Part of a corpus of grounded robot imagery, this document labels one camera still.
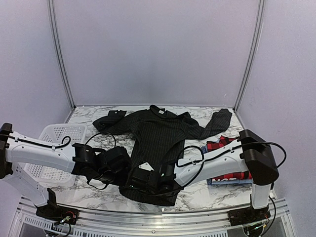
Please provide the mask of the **black pinstriped long sleeve shirt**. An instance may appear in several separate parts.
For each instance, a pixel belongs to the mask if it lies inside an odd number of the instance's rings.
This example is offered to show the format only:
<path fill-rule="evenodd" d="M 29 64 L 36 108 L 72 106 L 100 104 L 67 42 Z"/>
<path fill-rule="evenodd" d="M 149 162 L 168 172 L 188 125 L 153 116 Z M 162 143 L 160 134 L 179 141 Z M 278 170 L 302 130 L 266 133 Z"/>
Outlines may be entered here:
<path fill-rule="evenodd" d="M 109 111 L 106 116 L 98 118 L 92 124 L 102 133 L 131 134 L 134 137 L 131 170 L 144 162 L 148 162 L 157 170 L 161 165 L 176 159 L 184 148 L 185 140 L 203 140 L 225 132 L 230 126 L 231 117 L 232 113 L 228 109 L 221 109 L 213 113 L 208 124 L 202 127 L 188 112 L 177 115 L 151 105 L 149 109 L 131 114 L 126 111 Z M 137 202 L 162 206 L 174 206 L 177 198 L 177 195 L 149 197 L 126 188 L 125 184 L 119 186 L 119 192 Z"/>

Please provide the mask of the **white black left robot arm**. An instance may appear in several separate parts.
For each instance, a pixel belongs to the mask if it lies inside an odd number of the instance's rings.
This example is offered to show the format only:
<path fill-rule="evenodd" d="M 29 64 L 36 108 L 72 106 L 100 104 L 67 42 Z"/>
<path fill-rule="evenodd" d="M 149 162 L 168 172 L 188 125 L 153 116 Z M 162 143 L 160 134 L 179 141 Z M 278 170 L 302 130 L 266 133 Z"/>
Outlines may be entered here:
<path fill-rule="evenodd" d="M 37 164 L 63 170 L 72 175 L 99 180 L 105 185 L 123 186 L 130 169 L 130 158 L 124 147 L 108 151 L 89 145 L 67 142 L 47 143 L 14 132 L 12 124 L 0 128 L 0 178 L 23 195 L 37 208 L 37 215 L 57 220 L 69 212 L 56 203 L 50 188 L 43 188 L 26 174 L 19 163 Z"/>

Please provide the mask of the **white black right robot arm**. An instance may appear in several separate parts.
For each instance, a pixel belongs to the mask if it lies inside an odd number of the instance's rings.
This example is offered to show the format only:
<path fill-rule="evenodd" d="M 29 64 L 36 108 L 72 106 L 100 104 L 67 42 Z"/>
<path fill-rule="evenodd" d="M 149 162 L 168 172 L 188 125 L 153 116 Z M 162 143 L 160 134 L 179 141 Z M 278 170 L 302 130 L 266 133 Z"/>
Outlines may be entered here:
<path fill-rule="evenodd" d="M 252 176 L 250 206 L 244 216 L 255 221 L 268 207 L 272 184 L 279 178 L 272 147 L 281 146 L 263 140 L 251 130 L 239 132 L 231 143 L 199 156 L 185 158 L 181 150 L 174 161 L 154 170 L 148 162 L 133 168 L 126 186 L 149 197 L 171 197 L 202 180 L 229 173 L 249 172 Z"/>

